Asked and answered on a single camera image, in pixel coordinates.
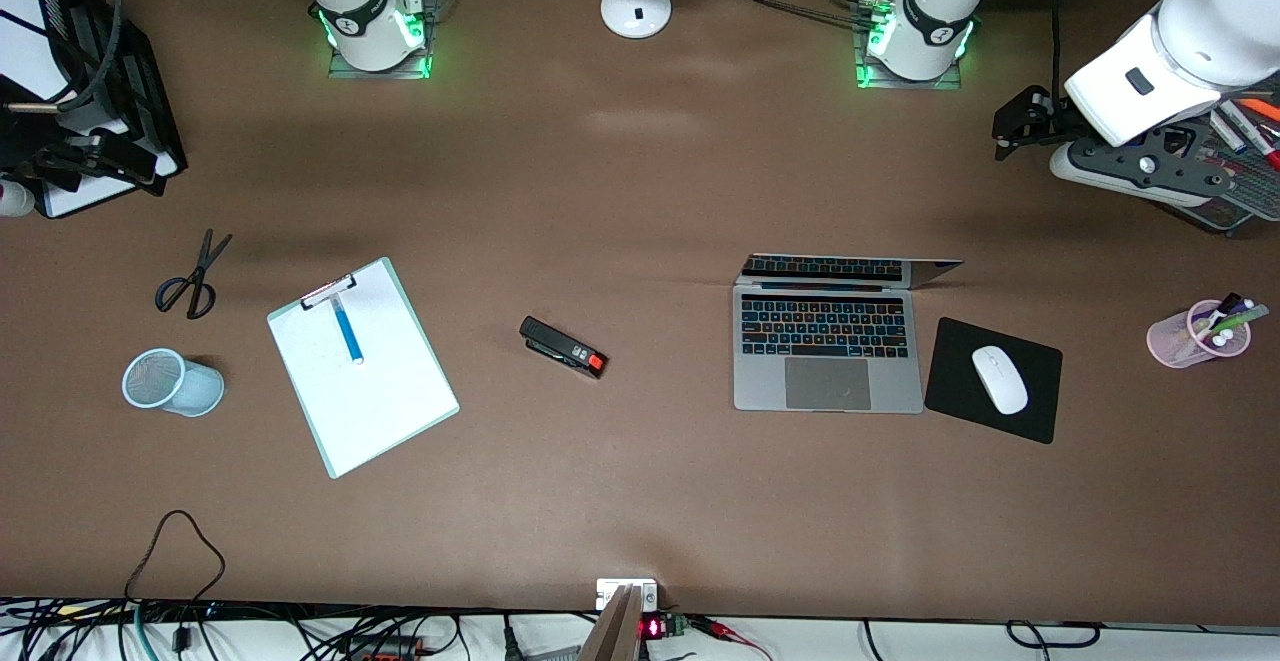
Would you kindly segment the small white box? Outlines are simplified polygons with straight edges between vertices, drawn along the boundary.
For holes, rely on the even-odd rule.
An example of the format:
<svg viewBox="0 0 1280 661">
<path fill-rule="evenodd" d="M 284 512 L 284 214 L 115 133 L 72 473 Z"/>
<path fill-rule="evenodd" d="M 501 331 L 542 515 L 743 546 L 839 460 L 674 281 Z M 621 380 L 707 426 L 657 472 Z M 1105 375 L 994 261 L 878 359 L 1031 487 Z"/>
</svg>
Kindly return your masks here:
<svg viewBox="0 0 1280 661">
<path fill-rule="evenodd" d="M 621 585 L 632 585 L 640 589 L 641 608 L 644 614 L 654 614 L 659 610 L 659 584 L 652 578 L 600 578 L 596 580 L 595 610 L 603 611 L 612 596 Z"/>
</svg>

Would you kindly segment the light blue mesh pen cup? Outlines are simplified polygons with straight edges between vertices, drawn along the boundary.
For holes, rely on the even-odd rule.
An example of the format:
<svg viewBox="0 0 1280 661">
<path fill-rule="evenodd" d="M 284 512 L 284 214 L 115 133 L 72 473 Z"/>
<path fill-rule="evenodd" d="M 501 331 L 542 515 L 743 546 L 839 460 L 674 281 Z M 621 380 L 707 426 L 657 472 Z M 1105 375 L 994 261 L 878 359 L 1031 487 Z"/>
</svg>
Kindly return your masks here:
<svg viewBox="0 0 1280 661">
<path fill-rule="evenodd" d="M 198 418 L 212 411 L 225 393 L 220 371 L 188 360 L 172 348 L 151 348 L 124 370 L 122 393 L 137 409 Z"/>
</svg>

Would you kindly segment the white computer mouse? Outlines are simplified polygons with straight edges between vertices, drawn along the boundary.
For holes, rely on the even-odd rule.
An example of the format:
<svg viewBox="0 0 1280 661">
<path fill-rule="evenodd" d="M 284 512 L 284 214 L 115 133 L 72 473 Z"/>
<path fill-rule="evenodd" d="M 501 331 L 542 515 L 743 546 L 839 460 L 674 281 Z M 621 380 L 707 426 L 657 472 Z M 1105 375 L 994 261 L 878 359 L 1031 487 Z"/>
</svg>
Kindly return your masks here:
<svg viewBox="0 0 1280 661">
<path fill-rule="evenodd" d="M 995 409 L 1006 416 L 1023 411 L 1029 395 L 1020 371 L 1010 355 L 996 345 L 972 352 L 972 365 Z"/>
</svg>

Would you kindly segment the black orange connector block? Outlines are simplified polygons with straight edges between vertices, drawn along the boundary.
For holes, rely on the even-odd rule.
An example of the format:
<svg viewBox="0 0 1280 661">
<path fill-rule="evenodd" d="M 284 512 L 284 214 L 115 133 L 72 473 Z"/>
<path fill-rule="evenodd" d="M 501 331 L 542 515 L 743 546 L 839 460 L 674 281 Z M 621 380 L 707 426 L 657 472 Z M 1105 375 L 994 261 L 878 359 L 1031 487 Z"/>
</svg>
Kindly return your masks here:
<svg viewBox="0 0 1280 661">
<path fill-rule="evenodd" d="M 355 635 L 347 642 L 347 661 L 417 661 L 425 655 L 422 639 L 415 635 Z"/>
</svg>

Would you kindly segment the wooden strut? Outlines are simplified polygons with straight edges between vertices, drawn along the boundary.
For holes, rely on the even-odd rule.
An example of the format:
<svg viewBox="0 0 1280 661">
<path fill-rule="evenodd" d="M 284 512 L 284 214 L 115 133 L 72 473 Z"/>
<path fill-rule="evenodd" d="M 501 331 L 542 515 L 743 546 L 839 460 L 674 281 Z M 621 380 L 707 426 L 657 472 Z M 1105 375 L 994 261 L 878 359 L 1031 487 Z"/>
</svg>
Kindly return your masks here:
<svg viewBox="0 0 1280 661">
<path fill-rule="evenodd" d="M 644 600 L 643 585 L 616 585 L 575 661 L 637 661 Z"/>
</svg>

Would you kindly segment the blue marker with white cap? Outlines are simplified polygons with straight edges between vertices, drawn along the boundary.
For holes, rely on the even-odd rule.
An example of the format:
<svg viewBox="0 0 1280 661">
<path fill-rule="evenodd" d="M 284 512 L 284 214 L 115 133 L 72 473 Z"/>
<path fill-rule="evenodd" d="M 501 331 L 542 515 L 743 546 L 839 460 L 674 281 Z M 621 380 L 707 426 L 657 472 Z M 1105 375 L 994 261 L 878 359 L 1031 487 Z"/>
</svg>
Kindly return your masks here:
<svg viewBox="0 0 1280 661">
<path fill-rule="evenodd" d="M 365 356 L 360 346 L 358 338 L 355 333 L 355 327 L 349 319 L 349 314 L 346 311 L 346 306 L 339 295 L 330 297 L 332 310 L 335 315 L 335 322 L 339 327 L 340 336 L 344 341 L 349 360 L 352 364 L 364 364 Z"/>
</svg>

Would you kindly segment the black stapler with red end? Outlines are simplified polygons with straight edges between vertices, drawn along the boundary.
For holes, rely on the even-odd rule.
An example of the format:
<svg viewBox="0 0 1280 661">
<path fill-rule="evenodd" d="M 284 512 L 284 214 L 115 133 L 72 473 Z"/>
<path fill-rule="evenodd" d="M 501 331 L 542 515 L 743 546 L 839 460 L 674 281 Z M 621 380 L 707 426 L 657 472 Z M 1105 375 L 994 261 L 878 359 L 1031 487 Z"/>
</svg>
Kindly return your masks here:
<svg viewBox="0 0 1280 661">
<path fill-rule="evenodd" d="M 596 348 L 534 316 L 526 316 L 518 332 L 529 350 L 593 379 L 599 379 L 608 364 Z"/>
</svg>

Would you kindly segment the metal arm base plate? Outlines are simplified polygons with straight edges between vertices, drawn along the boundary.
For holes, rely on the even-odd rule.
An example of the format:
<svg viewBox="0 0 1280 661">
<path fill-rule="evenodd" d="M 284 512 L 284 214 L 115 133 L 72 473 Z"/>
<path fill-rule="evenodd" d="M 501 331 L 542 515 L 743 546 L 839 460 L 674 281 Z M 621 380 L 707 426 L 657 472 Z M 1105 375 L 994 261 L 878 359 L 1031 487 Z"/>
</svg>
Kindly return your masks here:
<svg viewBox="0 0 1280 661">
<path fill-rule="evenodd" d="M 892 3 L 890 0 L 859 0 L 851 4 L 852 47 L 858 87 L 867 90 L 960 90 L 963 76 L 960 56 L 965 45 L 957 49 L 957 56 L 948 69 L 936 79 L 909 79 L 895 74 L 882 59 L 870 55 L 878 49 L 890 31 L 893 29 Z"/>
<path fill-rule="evenodd" d="M 404 55 L 393 67 L 379 70 L 365 70 L 349 63 L 342 51 L 340 35 L 317 13 L 326 41 L 332 47 L 328 76 L 335 79 L 428 79 L 433 73 L 433 45 L 435 41 L 436 15 L 440 0 L 408 0 L 413 13 L 406 10 L 388 12 L 379 20 L 381 28 L 374 26 L 372 37 L 383 46 L 390 45 L 393 51 L 404 50 Z"/>
</svg>

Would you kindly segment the black mouse pad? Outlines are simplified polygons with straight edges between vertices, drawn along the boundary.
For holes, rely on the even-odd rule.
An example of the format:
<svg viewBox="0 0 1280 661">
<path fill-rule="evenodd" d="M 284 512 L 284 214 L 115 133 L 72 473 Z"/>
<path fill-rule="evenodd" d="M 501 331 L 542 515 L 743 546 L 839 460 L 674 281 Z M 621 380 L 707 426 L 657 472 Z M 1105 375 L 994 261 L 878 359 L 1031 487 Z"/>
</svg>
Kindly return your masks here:
<svg viewBox="0 0 1280 661">
<path fill-rule="evenodd" d="M 987 345 L 1004 348 L 1025 382 L 1029 404 L 1011 416 L 995 409 L 972 365 L 972 352 Z M 925 406 L 951 418 L 1050 445 L 1055 438 L 1061 370 L 1062 352 L 1057 348 L 945 316 L 937 327 Z"/>
</svg>

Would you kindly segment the black scissors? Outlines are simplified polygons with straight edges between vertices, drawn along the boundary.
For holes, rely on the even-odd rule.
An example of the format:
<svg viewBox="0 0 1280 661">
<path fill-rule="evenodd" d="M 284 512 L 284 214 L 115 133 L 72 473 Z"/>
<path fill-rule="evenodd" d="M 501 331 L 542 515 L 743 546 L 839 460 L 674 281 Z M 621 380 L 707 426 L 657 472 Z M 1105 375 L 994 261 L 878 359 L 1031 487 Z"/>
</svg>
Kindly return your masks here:
<svg viewBox="0 0 1280 661">
<path fill-rule="evenodd" d="M 223 250 L 233 240 L 233 234 L 227 234 L 218 245 L 212 243 L 214 231 L 206 229 L 201 243 L 200 254 L 193 270 L 183 277 L 173 277 L 164 281 L 156 290 L 154 305 L 160 313 L 169 313 L 177 302 L 189 292 L 189 302 L 186 310 L 188 320 L 198 320 L 207 315 L 216 302 L 216 291 L 207 283 L 206 275 L 210 266 L 216 261 Z"/>
</svg>

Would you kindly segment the silver grey laptop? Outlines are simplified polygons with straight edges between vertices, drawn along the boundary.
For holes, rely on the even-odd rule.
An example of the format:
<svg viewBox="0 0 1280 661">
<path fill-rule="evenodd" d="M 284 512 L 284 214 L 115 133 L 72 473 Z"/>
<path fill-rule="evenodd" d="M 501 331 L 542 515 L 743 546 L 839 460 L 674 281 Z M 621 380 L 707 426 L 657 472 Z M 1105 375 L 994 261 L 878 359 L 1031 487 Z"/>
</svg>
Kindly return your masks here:
<svg viewBox="0 0 1280 661">
<path fill-rule="evenodd" d="M 956 259 L 751 254 L 732 292 L 733 406 L 919 414 L 913 291 Z"/>
</svg>

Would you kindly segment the black stacked paper tray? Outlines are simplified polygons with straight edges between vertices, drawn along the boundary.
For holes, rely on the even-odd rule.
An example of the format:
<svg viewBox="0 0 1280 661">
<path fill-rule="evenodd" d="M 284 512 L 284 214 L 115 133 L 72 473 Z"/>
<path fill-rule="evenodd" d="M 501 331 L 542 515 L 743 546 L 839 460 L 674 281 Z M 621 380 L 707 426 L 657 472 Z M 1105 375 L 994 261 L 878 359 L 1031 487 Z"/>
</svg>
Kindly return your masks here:
<svg viewBox="0 0 1280 661">
<path fill-rule="evenodd" d="M 76 193 L 31 191 L 44 218 L 131 193 L 159 197 L 188 167 L 148 37 L 118 3 L 0 0 L 0 117 L 51 117 L 83 137 L 106 129 L 157 155 L 156 184 L 86 177 Z"/>
</svg>

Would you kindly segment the white clipboard with green edge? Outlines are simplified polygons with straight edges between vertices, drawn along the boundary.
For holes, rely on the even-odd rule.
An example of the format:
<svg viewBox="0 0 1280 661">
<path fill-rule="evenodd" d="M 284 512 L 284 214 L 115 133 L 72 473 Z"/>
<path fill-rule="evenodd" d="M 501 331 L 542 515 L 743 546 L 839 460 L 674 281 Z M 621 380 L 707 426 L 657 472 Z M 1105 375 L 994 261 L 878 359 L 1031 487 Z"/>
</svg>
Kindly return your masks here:
<svg viewBox="0 0 1280 661">
<path fill-rule="evenodd" d="M 334 295 L 349 314 L 364 364 L 349 360 L 330 305 Z M 333 479 L 460 411 L 389 257 L 273 311 L 268 327 Z"/>
</svg>

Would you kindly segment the pink translucent pen cup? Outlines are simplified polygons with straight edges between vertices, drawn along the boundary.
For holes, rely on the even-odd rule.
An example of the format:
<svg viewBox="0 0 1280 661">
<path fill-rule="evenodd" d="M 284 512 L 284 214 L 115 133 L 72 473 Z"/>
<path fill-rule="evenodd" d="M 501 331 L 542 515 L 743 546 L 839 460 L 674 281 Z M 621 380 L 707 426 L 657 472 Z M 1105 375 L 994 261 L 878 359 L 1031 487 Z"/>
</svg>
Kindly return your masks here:
<svg viewBox="0 0 1280 661">
<path fill-rule="evenodd" d="M 1185 369 L 1201 363 L 1243 355 L 1251 346 L 1251 324 L 1234 328 L 1233 339 L 1222 347 L 1212 346 L 1208 319 L 1220 305 L 1217 300 L 1201 300 L 1185 311 L 1155 323 L 1146 334 L 1146 343 L 1155 360 L 1171 369 Z"/>
</svg>

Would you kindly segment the white barrel marker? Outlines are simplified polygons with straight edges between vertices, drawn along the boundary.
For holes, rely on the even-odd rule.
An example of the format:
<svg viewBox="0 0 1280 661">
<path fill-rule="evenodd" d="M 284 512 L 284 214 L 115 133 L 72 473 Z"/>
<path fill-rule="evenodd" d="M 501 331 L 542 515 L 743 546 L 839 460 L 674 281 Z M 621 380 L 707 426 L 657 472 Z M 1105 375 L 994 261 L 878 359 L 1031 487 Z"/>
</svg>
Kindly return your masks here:
<svg viewBox="0 0 1280 661">
<path fill-rule="evenodd" d="M 1236 155 L 1247 151 L 1245 141 L 1217 109 L 1210 113 L 1210 126 L 1225 149 L 1230 149 Z"/>
</svg>

